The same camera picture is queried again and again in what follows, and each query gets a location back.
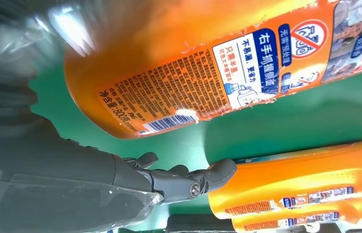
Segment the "plastic bottle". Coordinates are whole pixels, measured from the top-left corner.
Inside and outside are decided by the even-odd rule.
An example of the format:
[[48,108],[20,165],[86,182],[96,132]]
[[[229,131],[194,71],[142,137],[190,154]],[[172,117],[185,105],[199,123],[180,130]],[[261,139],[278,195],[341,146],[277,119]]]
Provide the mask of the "plastic bottle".
[[237,232],[244,233],[263,229],[285,229],[313,222],[325,223],[337,220],[355,224],[360,219],[362,219],[362,199],[353,199],[237,217],[232,219],[232,224]]
[[[74,46],[65,78],[75,103],[119,138],[362,72],[362,22],[353,17],[362,19],[362,0],[110,1],[103,9],[92,17],[100,22],[79,27],[69,11],[54,22],[64,34],[83,31],[67,40]],[[73,49],[81,44],[85,56]]]
[[282,211],[362,198],[362,142],[238,164],[233,178],[209,194],[217,218]]

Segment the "bottle label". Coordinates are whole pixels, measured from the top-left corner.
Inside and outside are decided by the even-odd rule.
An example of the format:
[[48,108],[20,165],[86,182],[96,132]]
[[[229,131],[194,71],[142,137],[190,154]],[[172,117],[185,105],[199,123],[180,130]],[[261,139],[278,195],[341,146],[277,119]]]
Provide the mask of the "bottle label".
[[277,202],[274,200],[260,201],[240,206],[234,206],[225,210],[225,213],[231,216],[240,216],[245,214],[258,214],[270,211],[281,210],[282,208],[295,209],[305,205],[312,205],[330,201],[346,200],[355,198],[354,187],[342,187],[316,193],[296,195],[289,198],[282,198]]
[[297,218],[286,218],[280,219],[278,221],[268,221],[253,223],[244,226],[245,231],[257,231],[262,229],[276,229],[276,228],[289,228],[292,226],[305,225],[313,222],[332,222],[337,221],[340,218],[338,212],[327,212],[322,214],[310,215],[306,217],[297,217]]
[[337,189],[326,190],[322,192],[310,193],[306,195],[297,195],[290,198],[282,198],[279,202],[280,205],[294,209],[301,205],[318,204],[330,201],[345,200],[354,197],[353,187],[343,187]]
[[104,83],[96,95],[144,136],[359,72],[362,0],[318,1]]

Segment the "green surface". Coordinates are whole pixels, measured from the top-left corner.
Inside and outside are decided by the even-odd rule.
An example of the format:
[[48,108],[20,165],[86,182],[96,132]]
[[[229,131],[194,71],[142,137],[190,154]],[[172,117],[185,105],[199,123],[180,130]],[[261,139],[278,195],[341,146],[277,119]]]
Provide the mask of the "green surface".
[[[184,164],[206,168],[222,158],[248,158],[362,140],[362,75],[237,111],[208,122],[136,140],[114,138],[76,107],[63,68],[40,74],[32,83],[39,103],[33,111],[50,119],[64,138],[122,157],[153,151],[154,168]],[[157,206],[134,230],[163,228],[169,214],[210,213],[208,199]]]

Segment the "metal screw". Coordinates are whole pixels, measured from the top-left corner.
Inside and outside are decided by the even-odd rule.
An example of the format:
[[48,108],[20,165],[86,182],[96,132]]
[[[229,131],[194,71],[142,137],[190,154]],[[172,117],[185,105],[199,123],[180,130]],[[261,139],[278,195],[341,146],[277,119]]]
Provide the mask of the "metal screw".
[[190,195],[191,195],[191,197],[192,197],[192,198],[198,197],[199,192],[200,192],[200,189],[199,189],[198,183],[193,183],[193,184],[191,185],[191,189],[190,189]]

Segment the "barcode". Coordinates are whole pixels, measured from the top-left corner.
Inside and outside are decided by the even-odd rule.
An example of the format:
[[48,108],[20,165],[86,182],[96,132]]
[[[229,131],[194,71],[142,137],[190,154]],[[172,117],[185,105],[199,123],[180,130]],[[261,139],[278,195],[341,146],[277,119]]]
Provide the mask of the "barcode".
[[144,124],[143,126],[150,132],[160,132],[196,121],[197,119],[194,116],[173,115]]

